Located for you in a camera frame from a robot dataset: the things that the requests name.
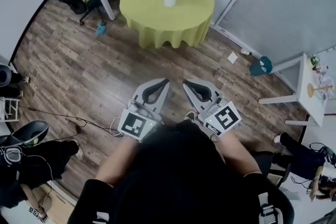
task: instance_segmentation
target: black pants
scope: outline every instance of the black pants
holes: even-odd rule
[[[19,83],[22,80],[23,80],[23,76],[21,74],[12,72],[12,78],[11,78],[10,84]],[[19,95],[20,95],[19,89],[9,87],[9,86],[4,86],[0,88],[0,97],[16,98]]]
[[[31,148],[23,148],[26,156],[18,169],[20,184],[26,184],[33,189],[49,180],[62,178],[65,166],[78,149],[75,141],[48,141]]]
[[[11,81],[9,84],[19,83],[22,80],[23,80],[23,76],[21,74],[14,73],[12,71],[12,77],[11,77]]]
[[[305,179],[313,180],[316,170],[324,164],[324,155],[306,148],[299,142],[292,139],[287,133],[283,133],[280,142],[293,155],[275,154],[273,162],[281,167],[286,168],[291,164],[290,171]]]

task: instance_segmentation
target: white paper on floor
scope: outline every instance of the white paper on floor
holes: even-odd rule
[[[227,57],[227,59],[231,62],[234,63],[237,60],[238,56],[235,55],[233,52],[231,52],[230,56]]]

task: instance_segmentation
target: wooden floor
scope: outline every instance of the wooden floor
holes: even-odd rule
[[[274,75],[253,78],[248,67],[252,56],[210,29],[203,45],[179,49],[140,49],[137,33],[129,30],[122,15],[108,24],[107,33],[96,36],[98,15],[92,13],[84,26],[79,16],[50,0],[31,25],[14,60],[18,72],[31,77],[22,85],[22,105],[54,113],[76,115],[109,127],[141,83],[168,78],[171,91],[163,109],[166,119],[178,122],[191,106],[183,93],[182,81],[200,78],[211,81],[232,100],[243,120],[239,138],[254,150],[278,151],[272,138],[288,132],[298,139],[301,128],[287,126],[286,119],[304,120],[305,112],[296,104],[260,105],[260,98],[291,94]],[[238,59],[227,57],[234,51]],[[21,109],[14,129],[34,119],[50,124],[47,140],[74,135],[74,127],[64,118]],[[119,138],[93,126],[86,126],[77,139],[84,151],[82,161],[72,158],[61,184],[79,196],[85,180],[118,146]]]

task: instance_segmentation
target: shoe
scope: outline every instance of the shoe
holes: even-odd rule
[[[195,111],[190,110],[186,116],[184,117],[184,120],[189,120],[191,122],[194,122],[196,119],[196,113]]]
[[[275,136],[274,138],[273,138],[273,141],[274,141],[274,143],[280,143],[280,138],[281,138],[281,134],[278,134],[277,136]]]
[[[74,141],[78,146],[78,151],[75,154],[75,156],[77,157],[77,159],[82,160],[83,156],[84,156],[84,153],[83,153],[83,150],[80,148],[80,145],[79,145],[78,141],[76,139],[72,139],[71,141]]]
[[[23,77],[23,82],[24,83],[29,83],[29,80],[30,80],[29,76],[24,76]]]
[[[18,98],[22,97],[23,96],[23,90],[20,90],[20,94],[17,96]]]

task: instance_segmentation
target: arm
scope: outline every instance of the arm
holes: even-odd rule
[[[257,162],[241,144],[233,131],[228,131],[219,137],[219,145],[223,151],[223,157],[237,173],[247,176],[248,174],[261,174]]]
[[[310,195],[309,195],[311,201],[314,201],[315,196],[316,196],[316,192],[319,189],[319,179],[320,179],[320,176],[322,174],[322,170],[323,170],[323,166],[320,166],[319,168],[317,168],[314,180],[312,182],[311,192],[310,192]]]
[[[33,193],[33,191],[31,190],[31,188],[29,188],[27,185],[24,185],[24,184],[20,184],[23,192],[25,193],[30,205],[40,213],[40,217],[41,219],[44,219],[47,214],[46,212],[44,211],[44,208],[43,207],[40,207],[40,205],[38,204],[38,201],[36,199],[36,196],[35,194]]]
[[[96,179],[112,186],[117,184],[133,162],[138,146],[137,141],[127,136],[123,137],[116,151],[100,167]]]

